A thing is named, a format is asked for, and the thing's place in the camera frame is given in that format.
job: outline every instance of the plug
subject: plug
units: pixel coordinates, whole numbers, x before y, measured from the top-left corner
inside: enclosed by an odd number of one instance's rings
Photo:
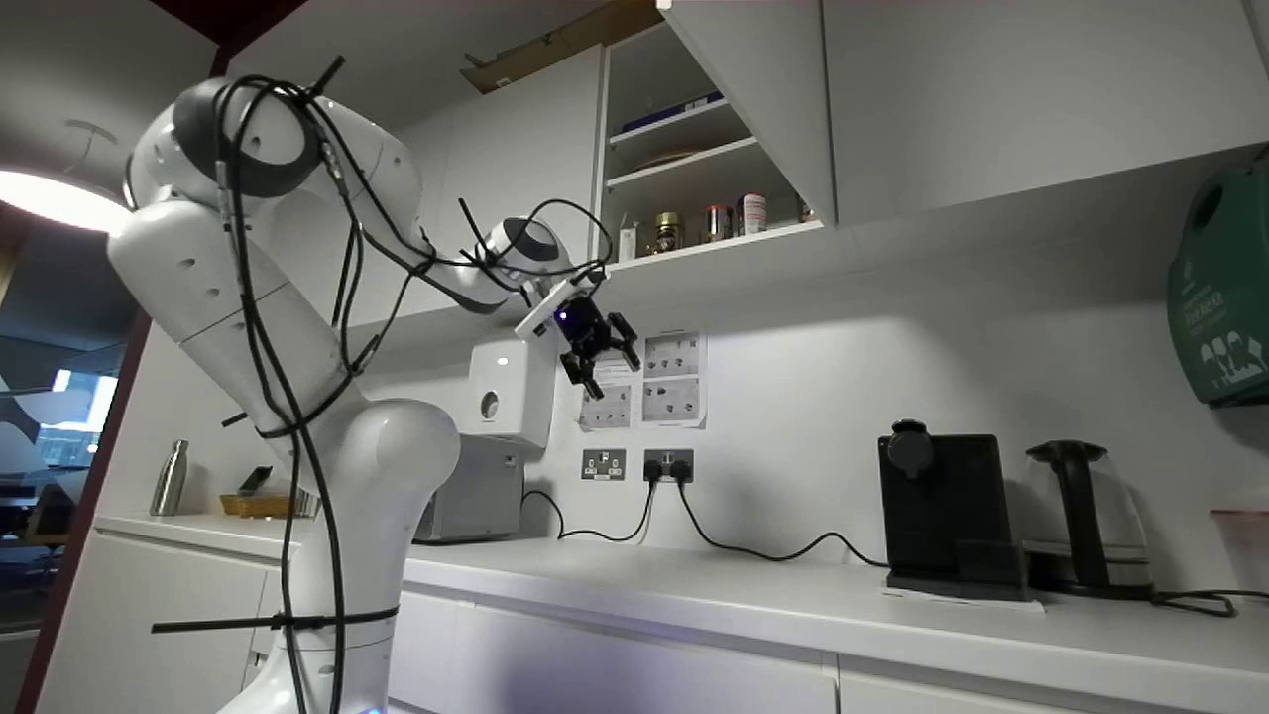
[[[688,483],[692,479],[692,452],[688,448],[646,448],[643,452],[643,479],[646,483],[658,483],[658,479]]]

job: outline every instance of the ceiling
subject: ceiling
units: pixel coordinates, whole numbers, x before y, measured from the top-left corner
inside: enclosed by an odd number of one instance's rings
[[[474,95],[463,55],[491,59],[601,0],[305,0],[231,59],[231,76],[264,71],[307,83],[346,55],[327,95],[359,115],[408,126]],[[137,129],[208,76],[216,43],[155,0],[38,0],[0,6],[0,165],[66,174],[117,195]],[[110,347],[132,301],[103,261],[103,238],[0,211],[14,275],[0,293],[0,339]]]

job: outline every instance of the light fixture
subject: light fixture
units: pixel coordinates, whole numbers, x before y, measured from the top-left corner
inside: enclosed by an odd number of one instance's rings
[[[103,126],[71,119],[71,129],[84,129],[84,158],[92,156],[92,137],[110,137]],[[110,200],[93,189],[84,189],[66,178],[47,178],[47,174],[32,174],[32,169],[0,169],[0,200],[38,214],[47,222],[64,222],[75,230],[100,230],[110,234],[114,227],[126,222],[126,206]]]

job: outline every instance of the wall socket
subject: wall socket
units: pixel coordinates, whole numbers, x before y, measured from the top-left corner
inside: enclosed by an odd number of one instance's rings
[[[692,331],[646,337],[643,376],[679,376],[700,368],[700,339]]]
[[[643,419],[700,419],[700,382],[643,382]]]
[[[581,392],[577,429],[629,429],[629,384],[601,384],[597,400]]]
[[[627,479],[627,448],[581,448],[581,479]]]
[[[697,474],[692,452],[688,448],[646,448],[643,452],[643,479],[679,479],[688,483]]]

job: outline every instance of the green object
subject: green object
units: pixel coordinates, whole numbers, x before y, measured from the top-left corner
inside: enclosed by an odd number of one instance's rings
[[[1269,165],[1220,174],[1193,199],[1165,317],[1196,400],[1269,400]]]

